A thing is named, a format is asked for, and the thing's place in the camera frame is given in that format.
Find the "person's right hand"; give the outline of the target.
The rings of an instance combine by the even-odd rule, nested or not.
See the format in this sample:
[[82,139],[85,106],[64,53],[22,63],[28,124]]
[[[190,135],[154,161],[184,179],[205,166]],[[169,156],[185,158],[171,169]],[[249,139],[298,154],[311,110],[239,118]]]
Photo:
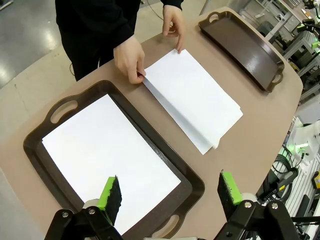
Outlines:
[[143,82],[146,72],[144,69],[145,52],[133,35],[113,49],[116,67],[128,77],[131,84]]

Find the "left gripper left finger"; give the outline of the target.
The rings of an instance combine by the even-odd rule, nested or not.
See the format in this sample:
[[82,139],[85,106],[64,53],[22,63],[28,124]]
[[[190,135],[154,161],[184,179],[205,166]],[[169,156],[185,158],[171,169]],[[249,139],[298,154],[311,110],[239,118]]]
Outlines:
[[108,178],[95,205],[72,212],[58,210],[45,235],[46,240],[121,240],[114,227],[121,206],[122,194],[117,176]]

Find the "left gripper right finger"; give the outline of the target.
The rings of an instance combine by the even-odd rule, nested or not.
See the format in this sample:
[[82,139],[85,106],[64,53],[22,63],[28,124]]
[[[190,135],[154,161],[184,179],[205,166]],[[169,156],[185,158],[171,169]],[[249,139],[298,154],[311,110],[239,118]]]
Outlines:
[[217,240],[246,240],[258,236],[262,240],[298,240],[299,235],[283,202],[275,200],[263,206],[244,199],[230,172],[219,174],[217,192],[226,223]]

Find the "person's left hand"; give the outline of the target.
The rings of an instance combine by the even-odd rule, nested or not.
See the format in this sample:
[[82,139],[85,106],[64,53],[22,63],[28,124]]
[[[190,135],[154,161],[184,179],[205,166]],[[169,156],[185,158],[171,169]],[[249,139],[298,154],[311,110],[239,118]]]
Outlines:
[[165,37],[178,38],[175,49],[180,54],[186,38],[186,26],[182,10],[176,6],[164,5],[162,35]]

